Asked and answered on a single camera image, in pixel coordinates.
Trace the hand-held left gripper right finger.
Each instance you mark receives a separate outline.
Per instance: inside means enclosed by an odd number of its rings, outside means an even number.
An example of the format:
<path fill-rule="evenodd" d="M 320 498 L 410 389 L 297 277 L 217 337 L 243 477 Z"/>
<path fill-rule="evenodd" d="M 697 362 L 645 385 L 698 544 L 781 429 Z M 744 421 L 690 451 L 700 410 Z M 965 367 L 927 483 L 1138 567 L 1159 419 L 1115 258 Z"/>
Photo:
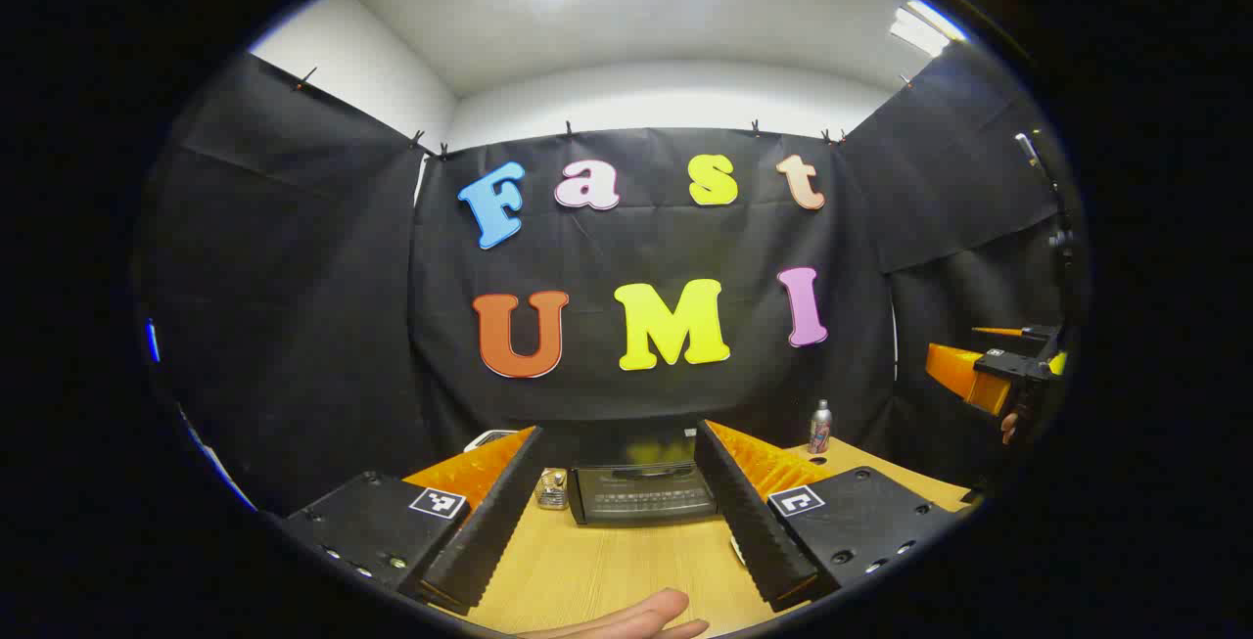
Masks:
<path fill-rule="evenodd" d="M 878 469 L 827 474 L 710 420 L 695 427 L 695 466 L 776 611 L 865 585 L 959 520 Z"/>

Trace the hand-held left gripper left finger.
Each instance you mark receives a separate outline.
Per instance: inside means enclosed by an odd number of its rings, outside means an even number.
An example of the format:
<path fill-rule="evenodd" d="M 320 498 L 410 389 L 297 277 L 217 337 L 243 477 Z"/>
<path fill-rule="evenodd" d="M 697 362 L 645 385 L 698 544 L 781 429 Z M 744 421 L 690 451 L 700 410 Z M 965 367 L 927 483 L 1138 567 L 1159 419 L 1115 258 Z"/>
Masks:
<path fill-rule="evenodd" d="M 328 563 L 416 601 L 466 614 L 482 601 L 544 470 L 528 427 L 412 474 L 360 474 L 284 517 Z"/>

